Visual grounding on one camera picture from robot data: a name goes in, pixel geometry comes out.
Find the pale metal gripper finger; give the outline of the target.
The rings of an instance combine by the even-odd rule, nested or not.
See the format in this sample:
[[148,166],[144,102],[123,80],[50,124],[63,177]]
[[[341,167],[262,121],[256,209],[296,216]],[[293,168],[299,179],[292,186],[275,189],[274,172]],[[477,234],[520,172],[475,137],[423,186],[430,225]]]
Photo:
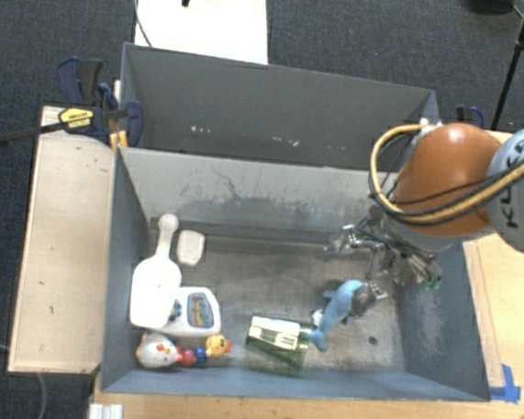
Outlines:
[[373,282],[366,282],[354,292],[351,300],[351,315],[363,316],[370,308],[388,297],[387,291]]
[[357,230],[355,225],[343,226],[327,241],[327,244],[322,250],[323,258],[333,259],[349,256],[351,253],[353,253],[357,239],[356,233]]

